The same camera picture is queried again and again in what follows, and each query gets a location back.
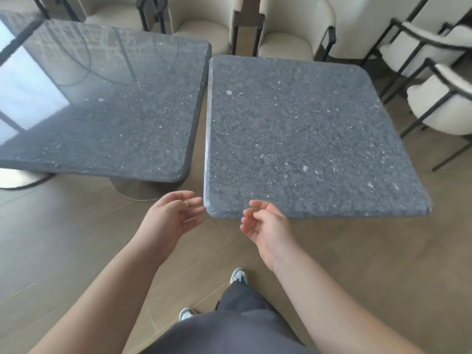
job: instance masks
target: floor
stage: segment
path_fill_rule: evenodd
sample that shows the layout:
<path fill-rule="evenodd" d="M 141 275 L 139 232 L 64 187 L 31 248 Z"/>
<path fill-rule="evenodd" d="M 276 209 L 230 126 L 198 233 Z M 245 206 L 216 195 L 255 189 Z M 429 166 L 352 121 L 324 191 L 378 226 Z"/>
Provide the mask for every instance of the floor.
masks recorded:
<path fill-rule="evenodd" d="M 242 27 L 238 54 L 250 55 L 254 29 Z M 472 75 L 469 68 L 465 71 Z M 387 107 L 398 130 L 414 118 L 404 99 Z M 190 176 L 203 193 L 206 104 Z M 472 333 L 472 151 L 431 168 L 464 140 L 413 131 L 405 147 L 434 202 L 424 218 L 293 221 L 303 247 L 361 304 L 428 353 L 469 353 Z M 0 191 L 0 347 L 26 353 L 129 241 L 150 202 L 120 196 L 106 178 L 59 175 L 37 187 Z M 236 267 L 313 345 L 238 220 L 206 217 L 159 269 L 125 354 L 137 353 L 186 306 L 210 311 Z"/>

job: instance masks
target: person's right hand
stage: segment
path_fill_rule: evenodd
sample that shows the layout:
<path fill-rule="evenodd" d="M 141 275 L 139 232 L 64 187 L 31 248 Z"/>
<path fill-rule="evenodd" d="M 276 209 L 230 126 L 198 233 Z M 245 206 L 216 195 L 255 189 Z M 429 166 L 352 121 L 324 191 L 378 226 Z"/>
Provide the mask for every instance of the person's right hand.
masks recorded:
<path fill-rule="evenodd" d="M 251 200 L 249 206 L 243 212 L 241 231 L 257 245 L 262 260 L 274 271 L 277 259 L 298 247 L 290 222 L 270 202 Z"/>

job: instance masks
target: round metal table base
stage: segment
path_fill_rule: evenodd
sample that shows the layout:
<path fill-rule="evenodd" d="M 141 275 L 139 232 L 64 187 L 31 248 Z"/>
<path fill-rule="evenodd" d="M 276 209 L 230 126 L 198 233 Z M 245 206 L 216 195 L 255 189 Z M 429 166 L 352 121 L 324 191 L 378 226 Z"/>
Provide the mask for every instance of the round metal table base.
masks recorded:
<path fill-rule="evenodd" d="M 157 183 L 154 181 L 125 180 L 110 177 L 111 185 L 122 196 L 135 201 L 152 201 L 160 199 L 165 194 L 175 191 L 184 182 Z"/>
<path fill-rule="evenodd" d="M 36 186 L 56 174 L 0 168 L 0 189 L 19 190 Z"/>

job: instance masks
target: shoe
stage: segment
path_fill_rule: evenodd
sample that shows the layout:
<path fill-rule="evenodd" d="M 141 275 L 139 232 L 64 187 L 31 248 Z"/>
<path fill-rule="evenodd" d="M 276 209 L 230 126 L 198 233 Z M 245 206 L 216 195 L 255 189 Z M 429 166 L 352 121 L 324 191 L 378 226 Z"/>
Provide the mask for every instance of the shoe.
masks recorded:
<path fill-rule="evenodd" d="M 178 321 L 184 321 L 186 319 L 192 318 L 194 315 L 197 315 L 197 311 L 194 309 L 190 308 L 184 308 L 180 311 L 180 314 L 178 315 Z"/>
<path fill-rule="evenodd" d="M 234 281 L 240 281 L 243 282 L 245 285 L 249 285 L 249 282 L 247 280 L 247 273 L 244 272 L 244 270 L 240 267 L 234 270 L 229 280 L 229 284 L 233 283 Z"/>

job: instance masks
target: glossy tabletop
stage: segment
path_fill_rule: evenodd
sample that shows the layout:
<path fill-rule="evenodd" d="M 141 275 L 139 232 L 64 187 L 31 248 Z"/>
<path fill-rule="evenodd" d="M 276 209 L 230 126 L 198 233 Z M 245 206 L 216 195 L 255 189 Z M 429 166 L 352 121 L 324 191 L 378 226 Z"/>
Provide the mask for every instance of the glossy tabletop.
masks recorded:
<path fill-rule="evenodd" d="M 354 65 L 210 60 L 204 202 L 290 217 L 419 216 L 431 201 L 367 73 Z"/>
<path fill-rule="evenodd" d="M 0 67 L 0 167 L 183 179 L 210 52 L 207 42 L 46 21 Z"/>

